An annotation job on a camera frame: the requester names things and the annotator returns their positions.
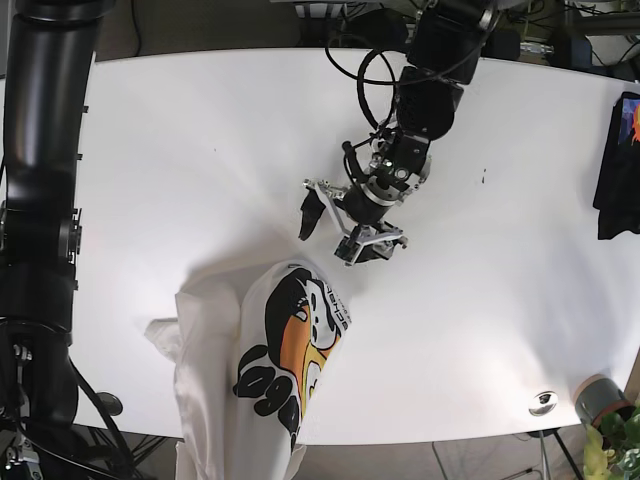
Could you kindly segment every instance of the green leaf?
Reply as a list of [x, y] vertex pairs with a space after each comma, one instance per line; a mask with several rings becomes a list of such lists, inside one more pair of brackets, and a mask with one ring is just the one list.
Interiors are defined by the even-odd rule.
[[591, 425], [587, 425], [587, 444], [593, 444], [602, 449], [602, 434]]
[[624, 434], [624, 420], [622, 420], [619, 413], [609, 413], [602, 417], [600, 430], [602, 430], [602, 434], [607, 438], [617, 437], [620, 434]]
[[636, 445], [640, 444], [640, 415], [629, 419], [624, 425], [624, 431], [629, 441]]
[[589, 441], [584, 447], [584, 467], [585, 473], [589, 475], [604, 474], [607, 472], [607, 454], [602, 447]]

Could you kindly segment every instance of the white tabletop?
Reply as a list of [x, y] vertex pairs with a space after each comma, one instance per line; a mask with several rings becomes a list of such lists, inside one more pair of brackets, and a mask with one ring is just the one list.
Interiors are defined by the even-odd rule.
[[[336, 56], [355, 71], [363, 53]], [[322, 51], [98, 64], [80, 149], [73, 359], [122, 400], [123, 430], [181, 436], [173, 366], [143, 337], [148, 322], [174, 317], [174, 294], [194, 276], [305, 255], [342, 292], [353, 326], [301, 442], [576, 423], [572, 390], [597, 372], [623, 386], [640, 345], [640, 237], [597, 241], [591, 207], [624, 90], [640, 87], [481, 61], [432, 147], [431, 177], [388, 216], [409, 249], [346, 269], [328, 218], [297, 240], [301, 181], [346, 181], [340, 144], [369, 131], [354, 83]], [[382, 116], [389, 89], [369, 91]], [[560, 404], [534, 418], [529, 401], [544, 390]], [[101, 425], [82, 396], [77, 421]]]

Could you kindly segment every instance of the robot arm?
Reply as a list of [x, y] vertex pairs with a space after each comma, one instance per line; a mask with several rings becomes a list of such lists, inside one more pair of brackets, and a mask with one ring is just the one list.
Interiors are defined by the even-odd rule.
[[[463, 86], [471, 83], [480, 50], [497, 20], [496, 4], [490, 0], [428, 1], [407, 54], [411, 66], [403, 69], [400, 81], [364, 79], [367, 66], [382, 52], [372, 51], [365, 57], [358, 76], [353, 78], [358, 81], [363, 113], [376, 133], [355, 147], [349, 142], [343, 144], [349, 187], [305, 181], [309, 193], [302, 205], [301, 240], [310, 237], [328, 209], [343, 236], [335, 255], [347, 266], [374, 259], [388, 260], [397, 245], [406, 248], [408, 240], [403, 231], [385, 222], [384, 216], [426, 182], [429, 146], [451, 129]], [[391, 117], [376, 124], [364, 100], [364, 83], [397, 88], [392, 106], [393, 124]], [[363, 170], [356, 150], [366, 144], [371, 145], [372, 155]], [[355, 223], [351, 230], [345, 226], [349, 222]]]

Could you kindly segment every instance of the black cable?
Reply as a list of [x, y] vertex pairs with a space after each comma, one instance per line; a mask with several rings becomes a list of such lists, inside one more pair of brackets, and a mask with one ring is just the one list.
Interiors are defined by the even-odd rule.
[[160, 448], [160, 446], [166, 441], [167, 441], [167, 438], [159, 438], [158, 441], [153, 444], [153, 446], [149, 447], [147, 450], [145, 450], [143, 453], [140, 454], [140, 456], [138, 456], [135, 459], [135, 461], [133, 462], [133, 465], [135, 467], [140, 465], [142, 462], [144, 462], [149, 457], [149, 455], [151, 455], [158, 448]]
[[[391, 75], [391, 81], [394, 83], [393, 96], [391, 97], [391, 108], [389, 110], [389, 115], [387, 116], [386, 120], [382, 124], [376, 121], [375, 117], [373, 116], [373, 113], [371, 112], [371, 108], [369, 108], [369, 102], [367, 102], [367, 97], [364, 90], [364, 82], [363, 82], [364, 76], [367, 73], [367, 68], [369, 68], [369, 65], [371, 65], [371, 62], [378, 55], [380, 55], [380, 57], [382, 57], [382, 60], [384, 60], [384, 63], [387, 66], [387, 69], [389, 70], [389, 74]], [[391, 121], [391, 117], [393, 117], [393, 111], [395, 109], [394, 102], [395, 102], [396, 95], [398, 93], [397, 92], [398, 87], [395, 86], [395, 82], [396, 82], [396, 76], [393, 72], [393, 68], [391, 67], [391, 64], [389, 63], [387, 58], [384, 56], [384, 54], [383, 53], [378, 54], [376, 50], [371, 50], [369, 53], [367, 53], [367, 55], [364, 57], [364, 60], [360, 64], [360, 68], [358, 69], [358, 80], [356, 82], [356, 89], [358, 92], [358, 104], [360, 105], [360, 110], [362, 110], [362, 113], [367, 119], [367, 121], [369, 122], [369, 124], [376, 130], [384, 129]]]
[[[460, 67], [460, 65], [464, 64], [465, 62], [467, 62], [473, 55], [475, 55], [476, 53], [478, 53], [480, 50], [482, 50], [482, 48], [484, 47], [485, 42], [487, 41], [487, 39], [489, 38], [489, 36], [491, 35], [491, 32], [493, 30], [493, 28], [495, 27], [496, 23], [498, 22], [500, 17], [499, 13], [494, 13], [494, 19], [491, 22], [491, 25], [489, 26], [489, 28], [487, 28], [487, 31], [483, 34], [482, 38], [480, 39], [480, 41], [478, 42], [478, 45], [473, 48], [472, 50], [470, 50], [461, 60], [457, 61], [456, 63], [454, 63], [453, 65], [451, 65], [449, 68], [446, 68], [440, 72], [430, 72], [430, 73], [425, 73], [425, 76], [422, 78], [418, 78], [418, 79], [414, 79], [414, 80], [406, 80], [404, 82], [400, 81], [400, 82], [388, 82], [388, 81], [380, 81], [380, 80], [370, 80], [368, 78], [363, 78], [362, 81], [363, 83], [367, 84], [367, 85], [383, 85], [383, 86], [404, 86], [404, 85], [416, 85], [418, 83], [422, 83], [422, 82], [427, 82], [430, 80], [436, 80], [440, 77], [442, 77], [443, 75], [447, 75], [448, 73], [453, 72], [455, 69], [457, 69], [458, 67]], [[353, 73], [345, 70], [344, 68], [342, 68], [342, 66], [340, 64], [338, 64], [335, 59], [331, 56], [331, 52], [329, 51], [329, 47], [331, 45], [331, 43], [336, 39], [337, 37], [333, 37], [329, 40], [329, 43], [325, 46], [324, 48], [324, 52], [327, 56], [327, 58], [329, 59], [329, 61], [331, 62], [331, 64], [343, 75], [351, 78], [352, 80], [356, 80], [358, 81], [358, 77], [356, 75], [354, 75]], [[388, 52], [389, 50], [379, 50], [377, 52], [377, 55], [380, 55], [382, 53]]]
[[96, 435], [98, 437], [100, 437], [104, 443], [106, 443], [110, 447], [117, 448], [115, 443], [113, 443], [113, 441], [105, 433], [103, 433], [101, 430], [95, 428], [94, 431], [95, 431]]
[[73, 465], [74, 467], [78, 467], [78, 468], [81, 468], [83, 470], [86, 470], [87, 472], [93, 473], [95, 475], [100, 475], [101, 477], [104, 477], [104, 478], [109, 478], [111, 480], [129, 480], [129, 479], [121, 478], [121, 477], [116, 477], [115, 475], [111, 474], [110, 472], [108, 472], [106, 470], [103, 470], [102, 468], [98, 468], [98, 467], [95, 467], [93, 465], [89, 465], [88, 463], [85, 463], [85, 462], [83, 462], [81, 460], [73, 458], [73, 457], [71, 457], [69, 455], [65, 455], [65, 454], [56, 452], [55, 450], [52, 450], [50, 448], [47, 448], [47, 447], [43, 446], [40, 442], [34, 440], [33, 437], [31, 437], [25, 431], [25, 429], [22, 427], [21, 421], [26, 421], [26, 420], [28, 420], [28, 418], [26, 418], [26, 419], [16, 419], [16, 421], [15, 421], [16, 429], [18, 430], [18, 432], [20, 432], [24, 436], [24, 438], [29, 440], [31, 442], [31, 444], [33, 444], [39, 450], [42, 450], [47, 455], [50, 455], [50, 456], [52, 456], [54, 458], [57, 458], [58, 460], [66, 462], [69, 465]]
[[146, 442], [149, 439], [149, 437], [150, 437], [150, 435], [145, 435], [144, 438], [142, 440], [140, 440], [140, 443], [138, 443], [138, 445], [136, 445], [133, 448], [133, 450], [131, 450], [131, 452], [135, 455], [138, 450], [143, 448], [144, 442]]
[[136, 0], [131, 1], [131, 22], [133, 23], [133, 29], [136, 32], [136, 38], [138, 39], [138, 47], [134, 57], [139, 57], [142, 51], [142, 35], [140, 34], [140, 26], [138, 25], [138, 14], [136, 13]]
[[73, 371], [76, 375], [76, 379], [78, 381], [78, 385], [80, 386], [80, 389], [89, 398], [89, 400], [91, 401], [93, 406], [96, 408], [96, 410], [98, 410], [98, 413], [102, 418], [102, 421], [107, 426], [109, 433], [111, 433], [111, 435], [113, 436], [113, 439], [116, 442], [116, 446], [124, 456], [126, 463], [133, 464], [133, 454], [131, 453], [131, 450], [129, 450], [129, 445], [127, 445], [127, 442], [122, 436], [122, 433], [120, 432], [120, 430], [118, 429], [118, 426], [113, 421], [113, 418], [111, 418], [111, 415], [109, 415], [109, 412], [107, 411], [107, 408], [104, 406], [104, 403], [102, 403], [102, 400], [100, 400], [100, 397], [98, 397], [98, 394], [93, 390], [93, 388], [91, 388], [91, 385], [89, 385], [89, 383], [85, 380], [85, 378], [80, 374], [80, 372], [78, 371], [76, 366], [73, 364], [73, 362], [71, 360], [69, 361], [71, 363], [71, 368], [73, 368]]
[[584, 478], [582, 477], [582, 473], [580, 472], [580, 469], [576, 465], [576, 462], [573, 461], [573, 457], [569, 453], [569, 450], [567, 450], [567, 447], [562, 441], [562, 437], [560, 437], [558, 430], [553, 431], [553, 436], [556, 437], [556, 440], [558, 441], [558, 445], [560, 445], [560, 448], [562, 449], [562, 453], [564, 453], [564, 456], [567, 457], [567, 461], [569, 462], [569, 465], [571, 465], [571, 469], [573, 470], [573, 473], [576, 474], [576, 477], [578, 478], [578, 480], [584, 480]]
[[620, 65], [622, 62], [624, 62], [624, 59], [627, 58], [627, 55], [629, 55], [629, 53], [631, 52], [631, 50], [633, 50], [635, 47], [637, 47], [638, 45], [640, 45], [640, 40], [638, 40], [637, 42], [635, 42], [633, 45], [631, 45], [626, 52], [624, 52], [624, 54], [620, 57], [620, 60], [618, 60], [618, 63], [616, 63], [616, 66]]

